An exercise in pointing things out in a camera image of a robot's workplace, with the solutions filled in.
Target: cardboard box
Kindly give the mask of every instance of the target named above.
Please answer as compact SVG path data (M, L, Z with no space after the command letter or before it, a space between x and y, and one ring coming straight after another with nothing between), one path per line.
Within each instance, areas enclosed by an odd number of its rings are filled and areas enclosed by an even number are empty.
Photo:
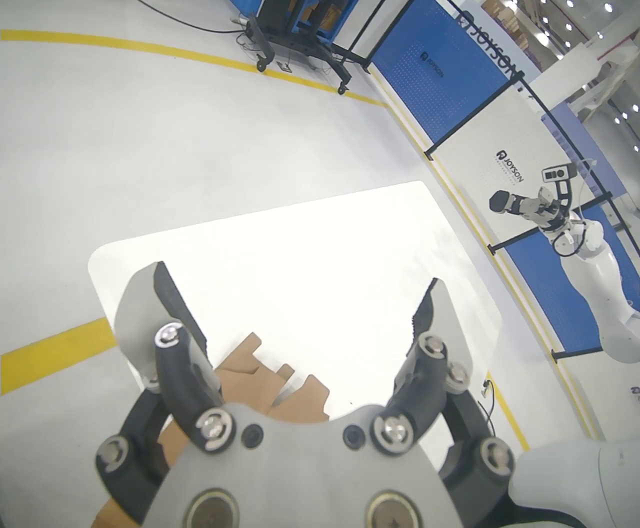
M281 366L278 372L268 369L253 355L261 344L256 334L249 334L216 369L225 401L244 403L264 415L286 422L326 422L329 416L324 413L324 404L329 396L329 389L315 376L309 376L302 387L280 403L275 403L294 369L286 364ZM172 466L178 460L188 439L180 427L171 422L160 434L159 441L163 446L167 463ZM92 524L92 528L137 526L138 524L133 522L113 499L104 505Z
M293 8L295 5L296 5L296 0L291 0L291 3L289 4L289 13L293 11ZM309 20L311 13L317 6L318 4L313 4L312 6L309 6L303 9L302 13L300 13L300 20L302 22L306 22L307 20ZM332 27L334 27L335 23L340 18L341 13L342 13L342 10L335 4L332 4L329 7L327 14L324 16L322 24L320 24L320 28L324 29L325 31L331 31Z

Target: white table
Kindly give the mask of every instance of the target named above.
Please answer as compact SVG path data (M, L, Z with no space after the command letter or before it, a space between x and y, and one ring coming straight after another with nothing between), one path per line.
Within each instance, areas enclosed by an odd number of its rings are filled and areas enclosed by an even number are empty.
M293 383L314 374L330 389L324 410L331 418L386 403L412 342L412 315L434 276L445 281L467 337L475 394L501 325L421 182L103 246L89 272L112 326L127 281L157 260L205 333L212 364L255 332L265 364L288 363Z

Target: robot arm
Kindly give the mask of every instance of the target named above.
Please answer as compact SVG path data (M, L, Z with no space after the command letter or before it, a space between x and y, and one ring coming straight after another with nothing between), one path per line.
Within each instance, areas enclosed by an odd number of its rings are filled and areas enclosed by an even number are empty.
M637 442L577 440L515 467L467 390L471 357L438 279L388 403L319 424L224 402L162 262L131 279L114 331L147 388L95 465L143 528L632 528L640 518L625 489L640 473ZM439 414L454 444L437 472L416 443ZM169 416L190 439L171 469L157 442Z
M538 226L561 258L567 279L587 301L602 349L616 361L640 362L640 313L627 303L618 261L604 239L602 224L570 210L568 178L577 173L571 166L567 164L563 170L568 175L563 180L566 188L556 182L558 198L544 187L536 198L498 191L490 198L489 207L493 212L522 216ZM543 179L553 169L557 167L544 169Z

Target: black stand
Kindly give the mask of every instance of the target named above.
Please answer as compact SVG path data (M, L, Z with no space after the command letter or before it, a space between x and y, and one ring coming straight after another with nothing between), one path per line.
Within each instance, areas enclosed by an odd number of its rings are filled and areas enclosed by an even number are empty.
M332 5L332 0L322 0L309 17L310 27L299 28L294 32L294 25L305 5L304 0L297 0L289 16L289 0L265 0L260 14L249 16L246 34L258 45L264 56L258 54L256 67L259 72L266 70L276 54L271 44L277 44L307 57L315 57L329 64L331 69L340 77L338 93L347 91L347 84L351 74L344 67L344 61L333 57L332 48L322 43L317 37L317 31Z

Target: blue wall panel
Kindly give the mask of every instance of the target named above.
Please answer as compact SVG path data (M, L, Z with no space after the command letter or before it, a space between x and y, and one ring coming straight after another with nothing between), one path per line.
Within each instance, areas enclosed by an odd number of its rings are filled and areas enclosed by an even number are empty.
M632 306L639 310L640 277L618 235L600 207L584 211L584 217L602 224L605 240L618 260L625 295L632 302ZM551 249L547 238L542 233L536 233L506 249L556 331L564 349L567 352L576 352L600 346L598 327L589 305L571 286L560 265L560 257Z
M506 82L436 0L414 0L373 62L432 141Z

